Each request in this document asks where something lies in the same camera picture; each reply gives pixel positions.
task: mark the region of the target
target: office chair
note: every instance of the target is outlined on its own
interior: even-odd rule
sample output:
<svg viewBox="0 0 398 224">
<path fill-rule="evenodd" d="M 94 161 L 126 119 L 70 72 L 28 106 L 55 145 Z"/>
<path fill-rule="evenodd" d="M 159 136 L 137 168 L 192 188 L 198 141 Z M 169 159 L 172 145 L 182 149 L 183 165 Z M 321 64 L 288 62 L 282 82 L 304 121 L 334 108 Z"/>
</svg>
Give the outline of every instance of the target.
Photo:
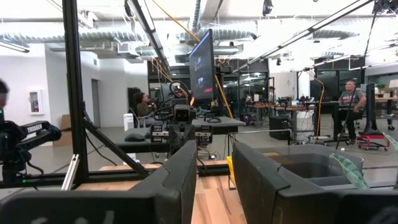
<svg viewBox="0 0 398 224">
<path fill-rule="evenodd" d="M 152 115 L 147 115 L 143 117 L 138 117 L 132 108 L 129 108 L 129 113 L 132 113 L 134 117 L 134 127 L 135 128 L 148 128 L 150 125 L 146 125 L 146 118 L 150 118 Z"/>
</svg>

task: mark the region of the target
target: ventilation duct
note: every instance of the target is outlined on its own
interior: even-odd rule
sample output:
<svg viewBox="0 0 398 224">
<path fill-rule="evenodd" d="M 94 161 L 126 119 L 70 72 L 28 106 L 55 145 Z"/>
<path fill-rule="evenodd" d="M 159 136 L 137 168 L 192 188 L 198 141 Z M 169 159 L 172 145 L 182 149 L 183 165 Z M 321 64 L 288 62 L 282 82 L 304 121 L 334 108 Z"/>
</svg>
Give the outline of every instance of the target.
<svg viewBox="0 0 398 224">
<path fill-rule="evenodd" d="M 306 29 L 317 22 L 320 22 L 321 19 L 296 19 L 297 27 L 300 29 L 294 33 L 294 36 L 299 34 L 301 30 Z M 393 17 L 382 17 L 379 18 L 376 22 L 383 23 L 385 27 L 388 23 L 391 26 L 394 26 L 396 21 Z M 368 32 L 368 29 L 372 23 L 372 18 L 342 18 L 339 19 L 330 25 L 326 26 L 324 29 L 320 29 L 312 33 L 310 39 L 347 39 L 349 37 L 356 37 L 360 33 Z"/>
<path fill-rule="evenodd" d="M 239 52 L 239 49 L 235 46 L 214 46 L 214 55 L 234 55 Z M 188 44 L 176 44 L 173 45 L 172 49 L 170 49 L 173 55 L 187 55 L 193 49 L 193 46 Z M 136 48 L 137 54 L 143 57 L 156 57 L 156 53 L 153 47 L 151 46 L 140 46 Z"/>
<path fill-rule="evenodd" d="M 96 28 L 79 28 L 80 41 L 146 41 L 147 36 L 140 26 L 135 27 L 133 22 L 126 25 L 124 22 L 118 24 L 95 23 Z M 61 23 L 40 24 L 3 24 L 0 29 L 0 37 L 17 43 L 39 44 L 39 43 L 63 43 L 65 32 Z"/>
<path fill-rule="evenodd" d="M 198 32 L 198 29 L 199 29 L 200 14 L 201 14 L 201 0 L 196 0 L 195 8 L 193 10 L 193 13 L 192 13 L 190 19 L 189 19 L 189 24 L 188 24 L 188 28 L 194 34 L 196 34 L 196 32 Z"/>
<path fill-rule="evenodd" d="M 213 29 L 213 37 L 216 40 L 239 40 L 239 39 L 256 39 L 257 38 L 257 21 L 224 21 L 219 24 L 208 22 L 206 25 L 200 26 L 196 33 L 201 39 L 208 29 Z M 176 35 L 177 40 L 194 40 L 187 32 L 181 32 Z"/>
</svg>

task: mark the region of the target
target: person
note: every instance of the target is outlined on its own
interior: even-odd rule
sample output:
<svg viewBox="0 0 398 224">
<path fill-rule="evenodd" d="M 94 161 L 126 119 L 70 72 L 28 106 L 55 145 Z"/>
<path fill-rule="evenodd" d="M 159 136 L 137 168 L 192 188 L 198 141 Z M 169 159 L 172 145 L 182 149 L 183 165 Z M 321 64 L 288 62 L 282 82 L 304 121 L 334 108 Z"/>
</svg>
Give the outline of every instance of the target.
<svg viewBox="0 0 398 224">
<path fill-rule="evenodd" d="M 349 116 L 347 119 L 347 129 L 348 129 L 348 136 L 349 136 L 349 142 L 350 144 L 355 144 L 356 143 L 356 134 L 355 134 L 355 126 L 354 126 L 354 121 L 357 119 L 361 119 L 363 115 L 363 109 L 366 103 L 366 97 L 365 94 L 362 92 L 362 90 L 356 89 L 356 82 L 354 80 L 350 80 L 346 83 L 346 91 L 344 91 L 340 98 L 339 98 L 339 104 L 342 105 L 349 105 L 351 101 L 351 97 L 354 93 L 354 98 L 353 102 L 351 104 L 352 110 L 349 112 Z M 340 108 L 337 118 L 335 117 L 336 115 L 333 115 L 333 120 L 338 120 L 338 132 L 341 133 L 341 130 L 343 129 L 342 121 L 345 121 L 347 117 L 349 108 Z"/>
<path fill-rule="evenodd" d="M 142 117 L 148 116 L 152 113 L 152 111 L 148 107 L 148 103 L 150 103 L 150 98 L 148 94 L 145 93 L 136 93 L 133 96 L 134 102 L 137 106 L 137 117 L 141 119 Z M 155 122 L 155 119 L 152 117 L 145 118 L 145 124 L 152 124 Z"/>
<path fill-rule="evenodd" d="M 273 86 L 268 87 L 268 101 L 272 104 L 276 104 L 275 88 Z"/>
<path fill-rule="evenodd" d="M 8 92 L 6 83 L 0 80 L 0 110 L 7 105 Z"/>
</svg>

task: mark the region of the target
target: wooden surface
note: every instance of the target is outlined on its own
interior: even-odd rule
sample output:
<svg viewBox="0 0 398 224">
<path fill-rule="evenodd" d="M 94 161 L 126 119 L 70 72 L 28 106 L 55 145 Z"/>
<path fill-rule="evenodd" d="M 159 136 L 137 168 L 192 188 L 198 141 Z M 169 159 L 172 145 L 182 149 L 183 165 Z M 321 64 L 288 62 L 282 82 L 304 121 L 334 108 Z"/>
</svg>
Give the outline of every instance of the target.
<svg viewBox="0 0 398 224">
<path fill-rule="evenodd" d="M 206 165 L 225 164 L 226 161 L 204 161 Z M 155 168 L 159 165 L 146 165 Z M 124 170 L 128 166 L 106 166 L 100 170 Z M 139 181 L 82 184 L 78 190 L 129 190 Z M 193 203 L 194 224 L 243 224 L 246 223 L 237 190 L 229 190 L 228 176 L 199 177 Z"/>
</svg>

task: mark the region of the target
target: fire extinguisher cabinet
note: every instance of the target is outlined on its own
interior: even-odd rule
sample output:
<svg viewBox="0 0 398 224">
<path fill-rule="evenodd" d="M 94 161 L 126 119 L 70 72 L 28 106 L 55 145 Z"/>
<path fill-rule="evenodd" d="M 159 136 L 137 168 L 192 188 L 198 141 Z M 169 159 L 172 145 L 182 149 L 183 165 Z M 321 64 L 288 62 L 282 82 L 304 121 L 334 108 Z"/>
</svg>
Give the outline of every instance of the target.
<svg viewBox="0 0 398 224">
<path fill-rule="evenodd" d="M 42 90 L 28 91 L 29 114 L 43 115 Z"/>
</svg>

